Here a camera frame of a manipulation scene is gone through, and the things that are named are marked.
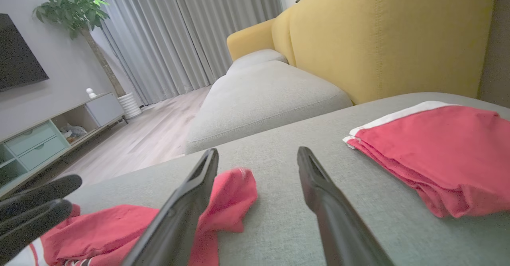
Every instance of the gray sofa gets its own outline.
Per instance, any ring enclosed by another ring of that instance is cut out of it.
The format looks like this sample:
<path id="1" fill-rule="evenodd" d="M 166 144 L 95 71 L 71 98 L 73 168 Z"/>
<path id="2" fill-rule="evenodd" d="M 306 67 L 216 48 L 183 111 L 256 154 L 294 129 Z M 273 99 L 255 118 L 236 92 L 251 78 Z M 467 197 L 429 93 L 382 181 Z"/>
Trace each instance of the gray sofa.
<path id="1" fill-rule="evenodd" d="M 323 265 L 317 220 L 304 203 L 297 172 L 299 146 L 315 153 L 395 265 L 508 265 L 510 215 L 438 219 L 415 191 L 342 139 L 354 127 L 426 100 L 485 108 L 510 119 L 510 109 L 442 93 L 372 101 L 217 146 L 219 172 L 248 167 L 259 199 L 241 234 L 219 234 L 222 266 Z M 202 153 L 138 170 L 69 195 L 91 213 L 118 204 L 159 208 Z"/>
<path id="2" fill-rule="evenodd" d="M 186 154 L 352 106 L 335 85 L 286 63 L 275 50 L 237 59 L 191 124 Z"/>

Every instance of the items on shelf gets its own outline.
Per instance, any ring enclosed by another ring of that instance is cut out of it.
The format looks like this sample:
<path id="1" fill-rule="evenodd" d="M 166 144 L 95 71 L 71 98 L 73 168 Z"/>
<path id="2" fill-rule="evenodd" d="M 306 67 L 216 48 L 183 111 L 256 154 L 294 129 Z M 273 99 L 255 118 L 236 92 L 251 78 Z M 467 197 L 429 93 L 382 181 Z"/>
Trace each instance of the items on shelf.
<path id="1" fill-rule="evenodd" d="M 77 141 L 80 137 L 87 134 L 87 131 L 81 126 L 72 126 L 70 124 L 67 124 L 67 126 L 63 126 L 59 130 L 64 135 L 67 142 L 69 142 L 70 144 L 72 144 L 73 142 Z"/>

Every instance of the wooden floor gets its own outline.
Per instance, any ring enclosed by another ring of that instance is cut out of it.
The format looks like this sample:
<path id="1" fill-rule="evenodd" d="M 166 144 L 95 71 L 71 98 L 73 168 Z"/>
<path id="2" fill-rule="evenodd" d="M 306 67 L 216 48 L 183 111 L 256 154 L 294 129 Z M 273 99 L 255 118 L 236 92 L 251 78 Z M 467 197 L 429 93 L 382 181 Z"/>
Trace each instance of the wooden floor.
<path id="1" fill-rule="evenodd" d="M 142 108 L 143 114 L 121 122 L 63 157 L 28 187 L 71 173 L 94 184 L 184 155 L 190 123 L 210 87 Z"/>

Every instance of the red cloth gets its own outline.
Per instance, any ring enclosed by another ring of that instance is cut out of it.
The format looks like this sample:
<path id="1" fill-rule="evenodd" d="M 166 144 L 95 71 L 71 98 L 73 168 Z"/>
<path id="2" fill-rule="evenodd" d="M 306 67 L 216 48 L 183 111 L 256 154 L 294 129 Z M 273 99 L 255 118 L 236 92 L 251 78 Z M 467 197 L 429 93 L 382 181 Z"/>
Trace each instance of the red cloth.
<path id="1" fill-rule="evenodd" d="M 243 232 L 242 219 L 255 200 L 257 188 L 250 170 L 240 168 L 228 175 L 218 175 L 209 205 L 198 219 L 188 265 L 219 265 L 216 232 Z"/>
<path id="2" fill-rule="evenodd" d="M 510 210 L 510 122 L 427 103 L 355 128 L 344 141 L 414 188 L 437 217 Z"/>
<path id="3" fill-rule="evenodd" d="M 256 199 L 257 188 L 250 170 L 238 168 L 218 175 L 209 205 L 198 220 L 189 265 L 217 266 L 216 232 L 242 232 L 242 219 Z M 120 205 L 80 215 L 79 206 L 74 205 L 71 217 L 34 241 L 11 262 L 36 266 L 120 265 L 158 211 Z"/>

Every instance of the drawer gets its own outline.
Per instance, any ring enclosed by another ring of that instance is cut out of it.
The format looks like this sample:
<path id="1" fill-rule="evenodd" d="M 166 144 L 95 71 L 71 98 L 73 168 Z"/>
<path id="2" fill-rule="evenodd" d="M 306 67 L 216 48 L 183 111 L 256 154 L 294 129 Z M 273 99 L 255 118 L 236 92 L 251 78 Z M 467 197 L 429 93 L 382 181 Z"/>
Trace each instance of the drawer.
<path id="1" fill-rule="evenodd" d="M 15 155 L 20 155 L 55 135 L 53 128 L 46 123 L 18 135 L 5 144 Z"/>
<path id="2" fill-rule="evenodd" d="M 32 170 L 65 147 L 65 144 L 58 137 L 53 137 L 24 154 L 20 157 L 20 161 L 26 166 L 27 170 Z"/>

